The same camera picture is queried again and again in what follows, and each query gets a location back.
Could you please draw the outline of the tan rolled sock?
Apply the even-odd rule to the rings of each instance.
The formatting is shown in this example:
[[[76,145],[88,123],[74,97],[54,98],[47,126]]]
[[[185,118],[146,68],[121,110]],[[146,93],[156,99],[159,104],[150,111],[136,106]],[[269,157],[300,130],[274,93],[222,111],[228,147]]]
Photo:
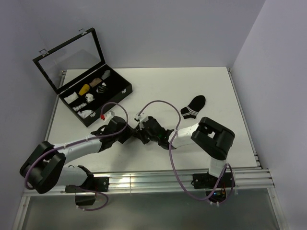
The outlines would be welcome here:
[[[93,79],[93,80],[89,83],[89,85],[90,85],[92,88],[94,88],[96,85],[100,84],[101,82],[102,82],[102,80],[101,80],[100,78],[95,78],[95,79]]]

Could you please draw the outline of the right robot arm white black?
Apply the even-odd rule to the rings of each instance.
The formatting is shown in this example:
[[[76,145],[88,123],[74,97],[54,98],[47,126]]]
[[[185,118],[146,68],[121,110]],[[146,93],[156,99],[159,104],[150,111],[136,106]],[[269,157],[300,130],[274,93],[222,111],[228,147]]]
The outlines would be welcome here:
[[[144,144],[153,141],[166,150],[198,145],[211,157],[208,183],[217,187],[224,181],[222,171],[235,138],[232,130],[208,117],[182,129],[164,129],[152,116],[137,115],[134,120],[136,134]]]

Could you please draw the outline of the white black patterned rolled sock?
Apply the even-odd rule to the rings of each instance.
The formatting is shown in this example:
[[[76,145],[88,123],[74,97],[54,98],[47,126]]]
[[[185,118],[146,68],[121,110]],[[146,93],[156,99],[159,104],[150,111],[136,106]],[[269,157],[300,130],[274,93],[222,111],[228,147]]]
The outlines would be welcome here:
[[[78,112],[78,111],[80,111],[82,108],[84,108],[85,106],[87,106],[87,103],[82,103],[82,104],[80,104],[80,105],[78,105],[78,106],[73,107],[73,110],[76,111],[76,112]]]

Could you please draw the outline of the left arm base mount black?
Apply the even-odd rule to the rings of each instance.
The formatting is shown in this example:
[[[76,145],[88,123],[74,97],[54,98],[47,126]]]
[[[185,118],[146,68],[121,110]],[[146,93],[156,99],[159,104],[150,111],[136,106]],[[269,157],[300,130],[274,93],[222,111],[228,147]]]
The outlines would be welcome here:
[[[104,192],[108,191],[109,177],[91,177],[80,185],[67,185],[65,193],[75,193],[75,204],[78,207],[90,209],[95,201],[98,201],[98,196],[101,195],[106,198],[108,203],[108,196]]]

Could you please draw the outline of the aluminium frame rail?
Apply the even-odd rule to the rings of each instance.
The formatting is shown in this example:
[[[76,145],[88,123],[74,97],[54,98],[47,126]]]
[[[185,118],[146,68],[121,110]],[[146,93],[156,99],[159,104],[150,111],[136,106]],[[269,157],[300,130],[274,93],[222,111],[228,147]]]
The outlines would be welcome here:
[[[268,169],[234,169],[236,189],[262,189],[274,188],[272,176]],[[188,191],[200,191],[194,189],[191,184],[192,175],[206,173],[207,170],[179,170],[180,180]],[[183,192],[176,180],[173,171],[148,171],[148,172],[115,172],[95,173],[94,177],[108,177],[109,185],[106,194],[134,194],[134,193],[163,193]],[[65,186],[56,185],[45,194],[39,194],[34,190],[24,189],[22,196],[60,196],[73,195],[65,193]]]

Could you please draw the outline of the yellow rolled sock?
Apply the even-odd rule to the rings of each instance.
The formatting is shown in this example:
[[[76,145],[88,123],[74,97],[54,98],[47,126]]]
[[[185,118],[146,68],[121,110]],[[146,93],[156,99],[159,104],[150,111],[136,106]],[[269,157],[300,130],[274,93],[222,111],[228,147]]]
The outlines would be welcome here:
[[[79,95],[82,96],[84,94],[86,94],[89,90],[90,90],[90,85],[89,84],[85,84],[81,87],[81,89],[79,90]]]

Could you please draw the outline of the black display case with lid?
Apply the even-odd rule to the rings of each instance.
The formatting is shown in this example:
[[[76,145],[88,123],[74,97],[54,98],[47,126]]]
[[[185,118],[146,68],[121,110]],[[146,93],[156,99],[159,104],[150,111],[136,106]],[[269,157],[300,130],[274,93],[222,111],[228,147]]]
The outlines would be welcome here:
[[[106,63],[94,28],[81,29],[77,36],[55,48],[41,50],[33,62],[57,96],[86,127],[99,119],[101,110],[108,111],[113,107],[113,103],[121,102],[133,92],[132,84]],[[101,77],[106,70],[111,73],[103,80]],[[95,78],[100,78],[102,82],[87,92],[94,96],[94,100],[87,103],[87,93],[82,96],[78,93],[83,85],[89,84]],[[107,91],[97,93],[97,87],[103,82],[107,85]],[[79,98],[67,104],[64,98],[74,92]],[[80,111],[93,110],[85,119],[73,110],[73,107],[82,103],[87,103],[87,106]]]

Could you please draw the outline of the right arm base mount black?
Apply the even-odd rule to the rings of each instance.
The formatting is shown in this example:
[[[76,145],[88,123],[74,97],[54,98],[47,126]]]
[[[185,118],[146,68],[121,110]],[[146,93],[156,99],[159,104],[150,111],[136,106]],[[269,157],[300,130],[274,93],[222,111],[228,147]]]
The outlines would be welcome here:
[[[217,178],[209,175],[208,173],[195,173],[192,175],[193,180],[191,185],[194,189],[204,189],[207,196],[209,196],[211,190],[216,184]],[[227,189],[233,189],[235,187],[235,180],[232,178],[230,172],[225,172],[219,181],[219,184],[209,198],[211,202],[222,202],[227,198]]]

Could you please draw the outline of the black ankle sock white cuff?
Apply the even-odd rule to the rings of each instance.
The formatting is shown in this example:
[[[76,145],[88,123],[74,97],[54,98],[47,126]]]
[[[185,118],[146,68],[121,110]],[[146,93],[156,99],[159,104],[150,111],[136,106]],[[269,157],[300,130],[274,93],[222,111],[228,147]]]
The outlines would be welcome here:
[[[189,105],[183,107],[180,110],[181,115],[184,119],[195,119],[199,111],[205,106],[206,98],[203,95],[198,95],[192,99]]]

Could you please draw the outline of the white grey rolled sock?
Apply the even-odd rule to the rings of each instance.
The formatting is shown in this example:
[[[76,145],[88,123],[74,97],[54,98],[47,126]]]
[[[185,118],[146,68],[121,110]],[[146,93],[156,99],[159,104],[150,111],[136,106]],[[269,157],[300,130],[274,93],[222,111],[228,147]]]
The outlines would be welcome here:
[[[87,101],[88,104],[94,100],[94,96],[90,93],[87,93],[85,95],[85,98],[86,98],[86,101]]]

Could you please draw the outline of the black white striped rolled sock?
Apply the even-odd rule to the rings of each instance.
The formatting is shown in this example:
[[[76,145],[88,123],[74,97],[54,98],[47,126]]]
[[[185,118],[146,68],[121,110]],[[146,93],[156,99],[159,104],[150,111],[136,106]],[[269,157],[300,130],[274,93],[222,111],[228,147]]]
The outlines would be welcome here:
[[[96,92],[97,93],[105,93],[107,91],[107,85],[105,82],[103,82],[100,86],[97,87]]]

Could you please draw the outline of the white crumpled sock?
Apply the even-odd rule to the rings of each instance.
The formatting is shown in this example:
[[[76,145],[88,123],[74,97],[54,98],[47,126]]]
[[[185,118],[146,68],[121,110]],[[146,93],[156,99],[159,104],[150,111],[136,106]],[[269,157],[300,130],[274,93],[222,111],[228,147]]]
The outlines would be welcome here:
[[[93,110],[84,110],[79,111],[77,114],[82,118],[85,119],[86,117],[90,116],[93,113]]]

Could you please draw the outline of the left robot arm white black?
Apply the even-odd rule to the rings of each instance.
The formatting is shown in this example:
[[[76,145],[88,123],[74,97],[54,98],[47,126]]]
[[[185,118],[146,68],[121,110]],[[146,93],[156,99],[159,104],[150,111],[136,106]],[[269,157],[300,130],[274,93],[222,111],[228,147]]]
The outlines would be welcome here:
[[[41,142],[20,168],[20,175],[30,190],[39,194],[50,191],[56,185],[71,186],[89,191],[103,187],[85,166],[67,164],[83,156],[99,153],[112,147],[115,142],[124,143],[133,135],[133,128],[118,116],[81,140],[67,144]]]

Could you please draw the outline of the black sock thin white stripes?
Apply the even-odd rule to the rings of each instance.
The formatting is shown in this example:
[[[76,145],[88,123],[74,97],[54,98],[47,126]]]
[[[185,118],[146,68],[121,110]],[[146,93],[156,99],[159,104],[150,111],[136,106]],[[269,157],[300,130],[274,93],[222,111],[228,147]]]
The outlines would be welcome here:
[[[132,131],[132,136],[139,139],[143,144],[148,143],[148,139],[143,130],[139,126],[135,127]]]

